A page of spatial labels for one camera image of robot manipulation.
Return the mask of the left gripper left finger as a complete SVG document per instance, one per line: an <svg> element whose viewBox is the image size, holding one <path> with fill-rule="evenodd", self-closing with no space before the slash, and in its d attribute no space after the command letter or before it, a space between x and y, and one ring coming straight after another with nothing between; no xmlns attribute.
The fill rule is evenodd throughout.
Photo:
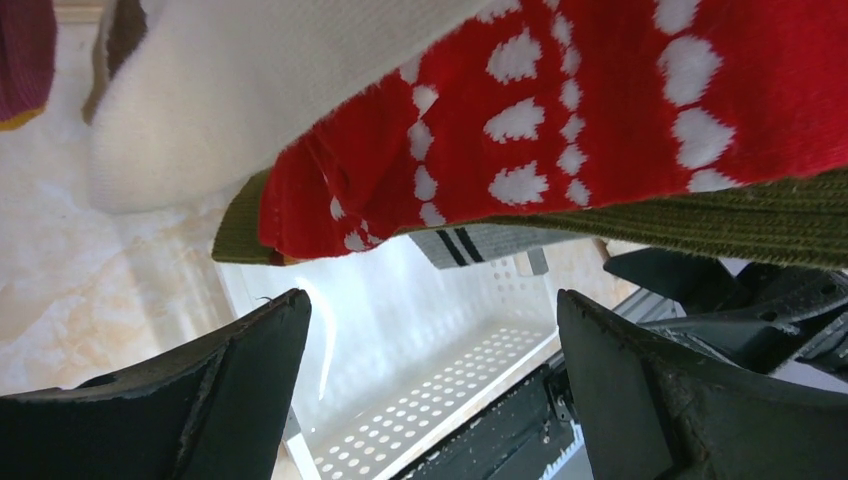
<svg viewBox="0 0 848 480"><path fill-rule="evenodd" d="M1 400L5 479L268 479L310 324L293 289L149 360Z"/></svg>

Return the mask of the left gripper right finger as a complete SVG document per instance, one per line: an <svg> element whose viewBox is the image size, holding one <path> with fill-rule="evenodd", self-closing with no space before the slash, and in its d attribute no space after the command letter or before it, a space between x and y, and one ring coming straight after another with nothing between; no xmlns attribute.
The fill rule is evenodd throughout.
<svg viewBox="0 0 848 480"><path fill-rule="evenodd" d="M598 479L843 479L847 397L754 373L562 290L557 323Z"/></svg>

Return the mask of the white perforated plastic basket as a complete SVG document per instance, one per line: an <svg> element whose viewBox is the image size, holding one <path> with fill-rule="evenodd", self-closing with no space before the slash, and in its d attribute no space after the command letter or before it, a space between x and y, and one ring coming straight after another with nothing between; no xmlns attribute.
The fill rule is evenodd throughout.
<svg viewBox="0 0 848 480"><path fill-rule="evenodd" d="M291 289L311 301L278 479L388 479L555 349L537 249L440 270L403 237L218 275L237 315Z"/></svg>

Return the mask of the olive green striped sock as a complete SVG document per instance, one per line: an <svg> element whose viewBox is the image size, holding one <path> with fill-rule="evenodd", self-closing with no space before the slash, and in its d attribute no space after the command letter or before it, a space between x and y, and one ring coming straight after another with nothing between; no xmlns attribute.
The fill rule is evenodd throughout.
<svg viewBox="0 0 848 480"><path fill-rule="evenodd" d="M489 190L488 174L456 169L433 183L430 200L391 175L351 190L315 169L278 168L251 178L229 205L212 256L222 263L281 265L375 248L416 231L477 224L562 230L692 255L779 265L847 264L847 173L581 208L556 174L540 203L508 205Z"/></svg>

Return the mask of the grey sock with black stripes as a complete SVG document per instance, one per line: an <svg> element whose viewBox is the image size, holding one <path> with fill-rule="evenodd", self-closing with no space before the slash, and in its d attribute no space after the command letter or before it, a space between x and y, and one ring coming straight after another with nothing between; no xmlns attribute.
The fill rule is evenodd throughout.
<svg viewBox="0 0 848 480"><path fill-rule="evenodd" d="M473 266L547 245L580 240L573 232L493 224L416 231L409 238L437 269Z"/></svg>

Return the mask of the red white patterned sock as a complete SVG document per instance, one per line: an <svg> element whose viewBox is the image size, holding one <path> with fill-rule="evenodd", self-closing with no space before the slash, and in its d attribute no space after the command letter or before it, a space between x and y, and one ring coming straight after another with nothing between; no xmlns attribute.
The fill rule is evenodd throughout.
<svg viewBox="0 0 848 480"><path fill-rule="evenodd" d="M452 169L581 208L847 173L843 1L496 1L273 168L421 200Z"/></svg>

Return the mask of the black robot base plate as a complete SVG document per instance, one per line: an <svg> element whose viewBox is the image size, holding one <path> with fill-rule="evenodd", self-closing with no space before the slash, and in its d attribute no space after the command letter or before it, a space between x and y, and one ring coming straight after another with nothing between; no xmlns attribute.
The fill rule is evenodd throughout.
<svg viewBox="0 0 848 480"><path fill-rule="evenodd" d="M551 479L584 445L557 354L413 460L397 479Z"/></svg>

